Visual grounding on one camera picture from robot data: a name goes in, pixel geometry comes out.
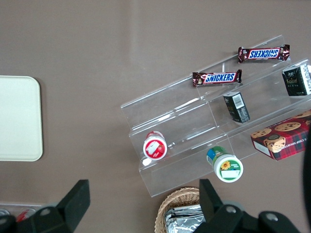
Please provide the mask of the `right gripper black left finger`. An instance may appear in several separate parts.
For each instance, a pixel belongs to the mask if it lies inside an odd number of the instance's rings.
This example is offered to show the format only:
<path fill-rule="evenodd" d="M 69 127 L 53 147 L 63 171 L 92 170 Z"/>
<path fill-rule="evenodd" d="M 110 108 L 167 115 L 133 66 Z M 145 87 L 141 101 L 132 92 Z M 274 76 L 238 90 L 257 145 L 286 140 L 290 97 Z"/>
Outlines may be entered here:
<path fill-rule="evenodd" d="M 0 205 L 2 233 L 72 233 L 90 206 L 89 180 L 79 180 L 56 203 Z"/>

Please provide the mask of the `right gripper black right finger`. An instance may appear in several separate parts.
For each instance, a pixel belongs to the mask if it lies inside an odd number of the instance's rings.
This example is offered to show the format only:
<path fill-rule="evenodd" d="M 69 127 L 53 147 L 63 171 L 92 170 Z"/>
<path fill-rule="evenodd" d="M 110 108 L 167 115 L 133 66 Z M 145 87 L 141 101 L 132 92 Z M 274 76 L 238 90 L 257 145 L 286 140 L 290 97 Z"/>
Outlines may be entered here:
<path fill-rule="evenodd" d="M 196 233 L 298 233 L 297 227 L 283 214 L 263 211 L 257 218 L 233 204 L 224 204 L 211 182 L 199 182 L 200 206 L 205 217 Z"/>

